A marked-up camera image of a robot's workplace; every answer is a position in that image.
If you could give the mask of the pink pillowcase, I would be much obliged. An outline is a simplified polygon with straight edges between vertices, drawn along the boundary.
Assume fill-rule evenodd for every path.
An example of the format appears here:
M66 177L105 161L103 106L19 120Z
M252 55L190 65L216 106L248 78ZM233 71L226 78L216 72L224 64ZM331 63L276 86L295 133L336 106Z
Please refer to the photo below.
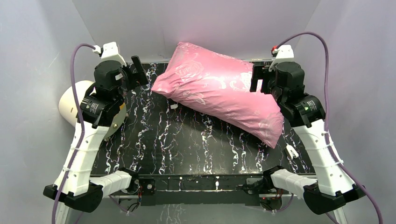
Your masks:
M250 92L252 68L250 62L180 42L151 90L239 127L274 148L284 118L271 95Z

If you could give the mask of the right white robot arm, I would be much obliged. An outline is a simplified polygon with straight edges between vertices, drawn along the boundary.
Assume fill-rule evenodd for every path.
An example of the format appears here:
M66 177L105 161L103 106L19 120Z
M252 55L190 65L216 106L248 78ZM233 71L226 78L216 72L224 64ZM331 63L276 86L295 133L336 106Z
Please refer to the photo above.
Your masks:
M341 168L341 159L325 131L325 110L320 100L304 91L304 70L298 63L282 62L253 66L250 91L259 80L261 92L271 94L282 115L302 141L316 173L310 179L275 166L263 172L262 179L246 182L240 189L247 194L276 193L283 189L304 199L309 209L321 215L365 196Z

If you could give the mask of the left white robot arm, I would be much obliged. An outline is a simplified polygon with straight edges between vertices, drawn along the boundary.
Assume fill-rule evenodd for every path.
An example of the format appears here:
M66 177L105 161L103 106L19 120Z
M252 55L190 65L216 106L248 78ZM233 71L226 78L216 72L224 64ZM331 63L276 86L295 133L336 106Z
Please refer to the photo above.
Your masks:
M134 194L139 190L138 175L122 168L102 177L91 177L99 147L113 128L114 118L125 107L125 95L147 85L146 72L138 56L132 65L115 60L100 62L94 69L95 81L83 89L76 108L75 134L60 176L47 185L43 194L54 201L91 213L102 199L117 191Z

